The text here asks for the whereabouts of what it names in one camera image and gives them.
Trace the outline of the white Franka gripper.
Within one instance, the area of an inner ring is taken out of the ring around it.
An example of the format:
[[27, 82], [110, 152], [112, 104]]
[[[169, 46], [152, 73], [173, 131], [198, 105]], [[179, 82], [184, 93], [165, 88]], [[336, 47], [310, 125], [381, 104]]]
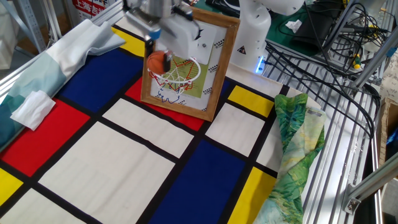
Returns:
[[[174, 14], [170, 17], [160, 20], [161, 33], [159, 39], [156, 40], [157, 50], [168, 50], [164, 52], [163, 68], [165, 72], [171, 69], [173, 55], [177, 57], [189, 59], [197, 57], [198, 41], [200, 34], [200, 26], [195, 20]], [[145, 42], [145, 57], [154, 51], [154, 41], [149, 39]]]

